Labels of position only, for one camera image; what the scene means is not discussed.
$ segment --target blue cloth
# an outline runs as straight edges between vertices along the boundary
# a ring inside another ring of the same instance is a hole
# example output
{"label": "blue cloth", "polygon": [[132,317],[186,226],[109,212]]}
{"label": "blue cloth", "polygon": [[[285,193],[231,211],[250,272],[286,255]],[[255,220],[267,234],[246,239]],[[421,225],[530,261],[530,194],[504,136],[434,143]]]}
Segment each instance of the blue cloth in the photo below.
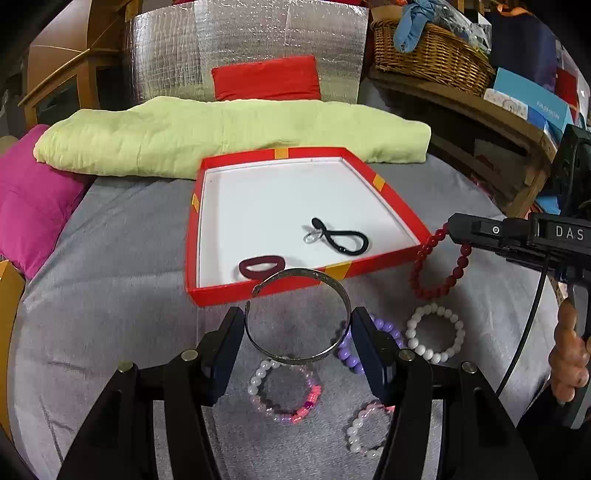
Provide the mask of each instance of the blue cloth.
{"label": "blue cloth", "polygon": [[414,0],[404,7],[402,18],[394,32],[396,50],[408,53],[416,48],[425,24],[435,17],[433,5],[437,4],[437,0]]}

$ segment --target blue box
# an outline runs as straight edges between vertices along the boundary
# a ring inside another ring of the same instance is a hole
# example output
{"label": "blue box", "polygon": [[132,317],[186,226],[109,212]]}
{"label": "blue box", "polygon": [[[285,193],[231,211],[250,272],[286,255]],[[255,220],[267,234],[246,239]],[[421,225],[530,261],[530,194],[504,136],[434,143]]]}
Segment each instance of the blue box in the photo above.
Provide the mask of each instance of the blue box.
{"label": "blue box", "polygon": [[496,74],[494,89],[517,98],[529,108],[537,110],[561,132],[564,132],[568,124],[573,123],[568,103],[537,83],[531,82],[516,73],[499,69]]}

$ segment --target yellow tape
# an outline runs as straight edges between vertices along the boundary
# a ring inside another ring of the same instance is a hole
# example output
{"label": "yellow tape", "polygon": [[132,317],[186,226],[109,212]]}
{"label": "yellow tape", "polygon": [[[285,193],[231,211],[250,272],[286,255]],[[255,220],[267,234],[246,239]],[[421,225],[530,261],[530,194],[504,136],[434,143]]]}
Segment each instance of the yellow tape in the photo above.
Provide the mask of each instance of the yellow tape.
{"label": "yellow tape", "polygon": [[289,148],[276,148],[275,149],[275,160],[285,160],[290,157]]}
{"label": "yellow tape", "polygon": [[382,191],[385,183],[386,183],[386,181],[382,177],[380,177],[378,174],[375,175],[374,187],[378,192]]}
{"label": "yellow tape", "polygon": [[195,211],[197,213],[199,213],[199,199],[197,198],[197,195],[195,195],[193,193],[193,200],[191,200],[191,205],[193,205],[193,208],[195,208]]}
{"label": "yellow tape", "polygon": [[346,277],[350,266],[351,262],[336,263],[326,267],[324,273],[330,277],[333,277],[335,280],[342,280]]}

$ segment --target wicker basket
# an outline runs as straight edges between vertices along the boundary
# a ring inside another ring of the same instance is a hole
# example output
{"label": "wicker basket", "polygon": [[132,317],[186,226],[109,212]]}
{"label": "wicker basket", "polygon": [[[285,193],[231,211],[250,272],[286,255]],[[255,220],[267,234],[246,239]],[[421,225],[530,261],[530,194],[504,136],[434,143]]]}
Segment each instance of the wicker basket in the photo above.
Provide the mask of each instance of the wicker basket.
{"label": "wicker basket", "polygon": [[417,48],[400,53],[394,48],[396,22],[372,24],[375,36],[375,66],[442,83],[482,96],[495,71],[486,56],[444,28],[427,23]]}

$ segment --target gray fabric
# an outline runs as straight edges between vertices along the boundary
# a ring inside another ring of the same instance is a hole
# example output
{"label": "gray fabric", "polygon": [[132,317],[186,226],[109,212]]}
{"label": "gray fabric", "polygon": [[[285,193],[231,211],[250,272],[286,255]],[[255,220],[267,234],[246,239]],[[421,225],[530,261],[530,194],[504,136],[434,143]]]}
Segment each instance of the gray fabric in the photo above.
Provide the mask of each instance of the gray fabric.
{"label": "gray fabric", "polygon": [[[454,212],[499,216],[473,184],[436,158],[422,165],[373,168],[432,231]],[[76,430],[119,360],[131,359],[140,367],[167,362],[216,328],[225,314],[228,306],[194,307],[184,292],[192,188],[193,182],[185,180],[97,179],[55,252],[27,286],[11,344],[9,404],[15,443],[40,479],[56,477]],[[423,281],[441,282],[458,251],[449,241],[437,247]],[[365,305],[403,328],[420,304],[408,288],[409,269],[390,268],[343,283],[353,305]],[[460,315],[467,330],[463,350],[449,363],[477,363],[496,387],[517,346],[537,280],[536,273],[475,251],[465,277],[441,301]],[[276,345],[293,350],[321,333],[334,336],[342,306],[319,292],[312,288],[257,299],[256,319],[269,326],[259,334],[267,335],[268,342],[287,338]],[[556,311],[548,284],[502,397],[514,420],[547,374]],[[294,329],[297,321],[300,327]],[[453,338],[451,327],[436,319],[426,319],[418,332],[434,348],[443,349]],[[245,337],[226,395],[204,409],[223,477],[370,478],[377,462],[349,453],[345,440],[353,416],[372,399],[365,377],[332,356],[315,364],[324,388],[317,408],[300,425],[282,427],[248,401],[248,379],[260,361]],[[277,403],[295,407],[302,402],[304,383],[295,372],[280,368],[268,377],[265,390]],[[161,408],[155,417],[159,472],[171,478]],[[362,436],[368,446],[387,429],[385,418],[369,423]],[[434,478],[437,465],[437,408],[432,424],[425,479]]]}

